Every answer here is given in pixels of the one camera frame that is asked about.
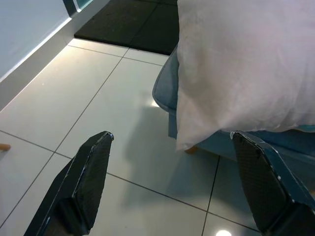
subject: white floor tile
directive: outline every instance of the white floor tile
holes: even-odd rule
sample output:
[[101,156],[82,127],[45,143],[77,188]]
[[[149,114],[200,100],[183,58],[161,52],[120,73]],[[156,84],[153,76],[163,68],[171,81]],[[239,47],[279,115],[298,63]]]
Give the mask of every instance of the white floor tile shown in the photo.
[[236,161],[220,159],[209,212],[256,229]]
[[217,216],[208,214],[203,236],[260,236],[261,234],[224,220]]
[[73,47],[78,47],[78,48],[84,48],[100,53],[108,53],[116,56],[122,57],[128,48],[125,47],[120,47],[120,46],[115,46],[111,44],[106,44],[106,43],[98,43],[98,42],[93,42],[93,41],[88,41],[88,40],[82,40],[82,39],[77,39],[74,38],[71,40],[71,42],[68,44],[69,46]]
[[56,154],[50,159],[23,199],[0,228],[0,236],[22,236],[25,233],[52,181],[68,162],[69,159]]
[[130,48],[126,53],[125,58],[145,61],[145,62],[158,64],[158,65],[164,65],[168,59],[168,56]]
[[119,60],[67,46],[0,112],[0,130],[55,150]]
[[90,236],[199,236],[205,212],[107,175]]
[[53,153],[2,132],[0,142],[12,146],[0,151],[1,225]]
[[110,173],[206,209],[218,157],[175,151],[167,113],[151,95],[160,69],[123,59],[57,152],[72,157],[87,138],[111,131]]

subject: white pillow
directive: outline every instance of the white pillow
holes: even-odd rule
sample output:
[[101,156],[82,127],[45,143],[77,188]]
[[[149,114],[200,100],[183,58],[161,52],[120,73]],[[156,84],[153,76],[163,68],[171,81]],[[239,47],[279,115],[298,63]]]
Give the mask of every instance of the white pillow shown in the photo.
[[179,0],[177,148],[315,124],[315,0]]

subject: wooden chair leg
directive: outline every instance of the wooden chair leg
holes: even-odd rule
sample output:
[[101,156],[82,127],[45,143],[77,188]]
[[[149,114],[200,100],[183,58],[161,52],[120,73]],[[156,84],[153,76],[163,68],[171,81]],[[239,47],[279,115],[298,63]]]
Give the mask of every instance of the wooden chair leg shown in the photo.
[[197,148],[196,146],[193,146],[193,147],[191,147],[191,148],[185,150],[185,152],[186,152],[187,154],[194,154],[197,150],[198,150],[198,148]]
[[0,144],[0,150],[8,151],[11,148],[9,144]]

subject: black floor mat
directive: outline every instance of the black floor mat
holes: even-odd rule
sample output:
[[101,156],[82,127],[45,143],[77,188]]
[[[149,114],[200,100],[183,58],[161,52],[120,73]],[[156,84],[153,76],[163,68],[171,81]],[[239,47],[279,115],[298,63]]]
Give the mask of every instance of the black floor mat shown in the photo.
[[178,43],[176,0],[111,0],[76,38],[169,55]]

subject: white wall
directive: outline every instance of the white wall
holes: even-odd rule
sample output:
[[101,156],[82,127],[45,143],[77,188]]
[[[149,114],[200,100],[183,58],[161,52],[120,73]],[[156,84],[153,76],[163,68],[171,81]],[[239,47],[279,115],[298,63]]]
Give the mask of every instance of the white wall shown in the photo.
[[0,79],[67,19],[63,0],[1,0]]

